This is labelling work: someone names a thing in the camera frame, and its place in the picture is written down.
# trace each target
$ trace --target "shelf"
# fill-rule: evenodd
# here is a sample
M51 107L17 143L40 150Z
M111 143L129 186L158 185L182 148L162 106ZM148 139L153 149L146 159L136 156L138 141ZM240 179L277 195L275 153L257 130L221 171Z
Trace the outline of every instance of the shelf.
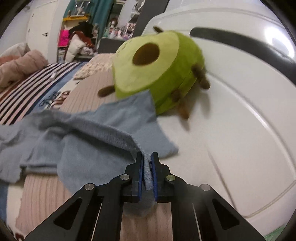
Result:
M88 20L89 17L88 16L77 16L77 17L66 17L66 18L63 18L63 21L66 22L66 21L72 21L72 20Z
M132 14L134 15L140 15L140 12L137 12L137 11L134 11L134 12L131 12Z

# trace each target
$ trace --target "pink blanket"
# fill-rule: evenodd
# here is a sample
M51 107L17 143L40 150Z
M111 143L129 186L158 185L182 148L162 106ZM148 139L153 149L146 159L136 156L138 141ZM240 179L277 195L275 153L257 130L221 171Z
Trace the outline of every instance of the pink blanket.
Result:
M43 69L48 61L38 50L26 53L23 57L4 63L0 66L0 88L6 88L13 82Z

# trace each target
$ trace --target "metal screw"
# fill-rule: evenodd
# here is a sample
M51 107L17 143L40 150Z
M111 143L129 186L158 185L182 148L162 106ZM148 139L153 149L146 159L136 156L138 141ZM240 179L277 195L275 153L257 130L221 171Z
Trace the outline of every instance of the metal screw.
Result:
M209 191L211 189L210 185L208 185L208 184L202 184L202 185L200 185L200 187L204 191Z
M176 177L174 175L167 175L167 180L174 181Z
M122 174L122 175L120 176L120 179L121 179L122 181L126 181L126 180L129 179L129 175L127 175L127 174Z
M86 185L84 186L84 188L85 188L85 190L87 190L87 191L93 190L93 188L94 188L94 184L92 184L92 183L88 183L88 184L86 184Z

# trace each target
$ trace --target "striped blanket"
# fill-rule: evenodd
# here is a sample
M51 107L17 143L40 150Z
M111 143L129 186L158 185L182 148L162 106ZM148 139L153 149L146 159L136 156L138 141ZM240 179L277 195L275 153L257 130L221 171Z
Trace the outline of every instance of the striped blanket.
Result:
M29 114L35 104L80 63L50 64L0 94L0 124L11 125ZM57 72L55 80L51 75Z

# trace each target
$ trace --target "yellow shelf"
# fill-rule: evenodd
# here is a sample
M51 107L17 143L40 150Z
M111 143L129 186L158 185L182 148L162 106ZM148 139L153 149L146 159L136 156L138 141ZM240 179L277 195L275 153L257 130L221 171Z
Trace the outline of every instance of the yellow shelf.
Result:
M72 20L88 20L89 17L88 16L78 16L78 17L66 17L66 18L63 18L63 21L66 22L66 21L72 21Z

